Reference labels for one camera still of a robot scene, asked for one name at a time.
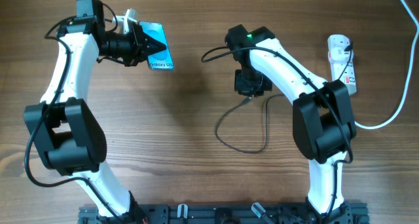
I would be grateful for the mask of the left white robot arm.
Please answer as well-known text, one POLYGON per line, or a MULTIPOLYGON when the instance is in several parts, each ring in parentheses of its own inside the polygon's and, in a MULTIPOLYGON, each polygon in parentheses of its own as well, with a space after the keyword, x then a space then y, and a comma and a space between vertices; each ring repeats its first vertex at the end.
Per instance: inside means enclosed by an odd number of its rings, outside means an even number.
POLYGON ((162 24, 144 22, 129 9, 112 17, 107 29, 100 0, 77 0, 74 16, 55 24, 45 38, 58 43, 50 84, 35 105, 24 111, 30 137, 45 168, 62 183, 77 182, 96 204, 99 223, 146 223, 147 214, 124 188, 106 161, 105 134, 87 105, 96 63, 109 60, 126 67, 146 62, 152 70, 174 68, 162 24))

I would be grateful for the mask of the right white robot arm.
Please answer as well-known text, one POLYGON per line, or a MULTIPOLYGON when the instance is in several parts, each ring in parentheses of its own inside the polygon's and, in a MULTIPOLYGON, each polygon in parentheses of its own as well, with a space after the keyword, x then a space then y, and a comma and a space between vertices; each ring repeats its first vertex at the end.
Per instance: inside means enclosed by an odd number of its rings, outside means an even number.
POLYGON ((306 69, 264 26, 253 31, 234 26, 225 44, 241 65, 235 72, 237 93, 260 96, 276 86, 289 100, 293 139, 309 163, 308 202, 322 217, 331 214, 344 201, 342 166, 353 160, 356 128, 347 87, 306 69))

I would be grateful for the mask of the blue Galaxy smartphone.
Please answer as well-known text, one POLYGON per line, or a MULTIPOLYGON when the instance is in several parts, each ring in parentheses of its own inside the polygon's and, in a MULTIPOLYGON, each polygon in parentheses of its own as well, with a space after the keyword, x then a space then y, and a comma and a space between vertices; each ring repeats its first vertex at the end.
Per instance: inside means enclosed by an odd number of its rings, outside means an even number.
POLYGON ((174 69, 172 56, 162 24, 140 21, 139 25, 149 38, 147 48, 150 54, 147 63, 152 70, 170 71, 174 69))

